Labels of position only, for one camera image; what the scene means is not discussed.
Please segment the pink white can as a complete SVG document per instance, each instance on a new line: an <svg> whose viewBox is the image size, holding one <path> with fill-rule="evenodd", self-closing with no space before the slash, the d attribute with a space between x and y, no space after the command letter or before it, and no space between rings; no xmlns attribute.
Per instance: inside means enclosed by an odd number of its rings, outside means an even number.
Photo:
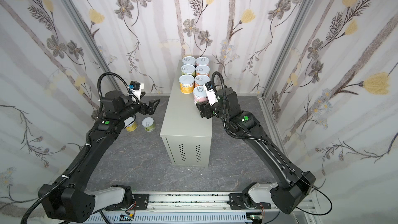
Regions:
<svg viewBox="0 0 398 224"><path fill-rule="evenodd" d="M208 99L206 91L203 86L198 86L194 88L193 99L195 104L205 102Z"/></svg>

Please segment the orange yellow labelled can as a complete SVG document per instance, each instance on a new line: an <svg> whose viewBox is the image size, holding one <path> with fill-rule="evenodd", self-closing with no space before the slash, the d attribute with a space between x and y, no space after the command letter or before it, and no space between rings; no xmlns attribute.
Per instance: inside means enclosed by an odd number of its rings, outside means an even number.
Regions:
<svg viewBox="0 0 398 224"><path fill-rule="evenodd" d="M194 77L192 75L181 75L179 77L180 92L191 94L194 89Z"/></svg>

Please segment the brown labelled can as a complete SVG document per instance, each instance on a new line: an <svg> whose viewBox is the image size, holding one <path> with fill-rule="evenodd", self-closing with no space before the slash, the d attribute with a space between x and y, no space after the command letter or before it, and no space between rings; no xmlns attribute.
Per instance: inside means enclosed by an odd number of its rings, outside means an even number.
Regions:
<svg viewBox="0 0 398 224"><path fill-rule="evenodd" d="M195 68L195 71L196 71L197 76L199 76L199 75L209 76L210 75L210 67L207 65L198 65Z"/></svg>

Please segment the green white labelled can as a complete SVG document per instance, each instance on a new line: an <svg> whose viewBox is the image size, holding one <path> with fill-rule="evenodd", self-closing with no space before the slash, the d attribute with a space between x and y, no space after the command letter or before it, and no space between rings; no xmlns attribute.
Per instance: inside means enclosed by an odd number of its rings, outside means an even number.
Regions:
<svg viewBox="0 0 398 224"><path fill-rule="evenodd" d="M193 77L196 76L196 68L194 65L185 64L180 70L182 75L192 75Z"/></svg>

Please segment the pink labelled can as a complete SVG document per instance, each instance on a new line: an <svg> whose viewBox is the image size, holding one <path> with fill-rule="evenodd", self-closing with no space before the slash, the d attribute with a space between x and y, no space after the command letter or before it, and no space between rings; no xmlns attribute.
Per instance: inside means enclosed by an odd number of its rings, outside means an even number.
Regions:
<svg viewBox="0 0 398 224"><path fill-rule="evenodd" d="M208 57L199 57L196 59L196 66L205 65L209 66L210 59Z"/></svg>

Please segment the blue labelled can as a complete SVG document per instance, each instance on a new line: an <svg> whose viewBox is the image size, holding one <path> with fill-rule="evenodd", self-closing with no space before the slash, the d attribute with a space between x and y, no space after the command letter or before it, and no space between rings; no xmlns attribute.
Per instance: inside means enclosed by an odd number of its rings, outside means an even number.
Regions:
<svg viewBox="0 0 398 224"><path fill-rule="evenodd" d="M196 66L196 58L192 56L186 56L182 58L183 65L193 65Z"/></svg>

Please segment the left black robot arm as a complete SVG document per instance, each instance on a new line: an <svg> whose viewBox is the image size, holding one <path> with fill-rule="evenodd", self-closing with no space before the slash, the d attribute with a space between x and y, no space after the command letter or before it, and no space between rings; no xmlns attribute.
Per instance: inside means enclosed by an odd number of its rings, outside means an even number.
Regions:
<svg viewBox="0 0 398 224"><path fill-rule="evenodd" d="M102 94L104 77L120 76L113 72L103 73L97 80L100 107L98 120L86 134L86 142L77 157L64 173L51 185L44 184L38 192L38 199L28 208L21 219L26 224L33 211L42 205L47 217L68 222L83 223L95 212L95 195L85 193L87 183L106 150L127 126L126 120L136 114L153 115L160 100L140 102L133 94L137 82L125 85L128 94L114 90Z"/></svg>

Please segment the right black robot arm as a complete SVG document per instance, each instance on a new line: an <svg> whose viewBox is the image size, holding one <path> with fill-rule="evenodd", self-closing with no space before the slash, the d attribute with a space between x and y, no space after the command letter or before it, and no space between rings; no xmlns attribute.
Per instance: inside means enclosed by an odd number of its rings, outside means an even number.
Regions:
<svg viewBox="0 0 398 224"><path fill-rule="evenodd" d="M276 178L276 185L265 190L271 201L285 214L291 214L309 195L315 175L304 172L274 144L254 114L240 108L236 92L227 87L220 72L214 72L204 86L207 101L197 104L202 118L222 120L228 136L244 141L260 157Z"/></svg>

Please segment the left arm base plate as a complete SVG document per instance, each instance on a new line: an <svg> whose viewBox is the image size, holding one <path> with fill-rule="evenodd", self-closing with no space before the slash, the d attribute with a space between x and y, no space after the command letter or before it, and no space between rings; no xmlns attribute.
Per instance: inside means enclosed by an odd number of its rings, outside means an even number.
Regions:
<svg viewBox="0 0 398 224"><path fill-rule="evenodd" d="M110 205L105 208L106 211L145 211L148 206L149 194L127 193L122 202Z"/></svg>

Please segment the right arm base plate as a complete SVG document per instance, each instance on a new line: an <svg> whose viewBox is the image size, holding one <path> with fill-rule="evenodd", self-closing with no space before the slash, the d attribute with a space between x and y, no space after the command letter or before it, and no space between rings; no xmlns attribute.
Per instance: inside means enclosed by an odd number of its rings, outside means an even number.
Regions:
<svg viewBox="0 0 398 224"><path fill-rule="evenodd" d="M232 210L250 209L252 207L251 199L245 193L229 194L228 204Z"/></svg>

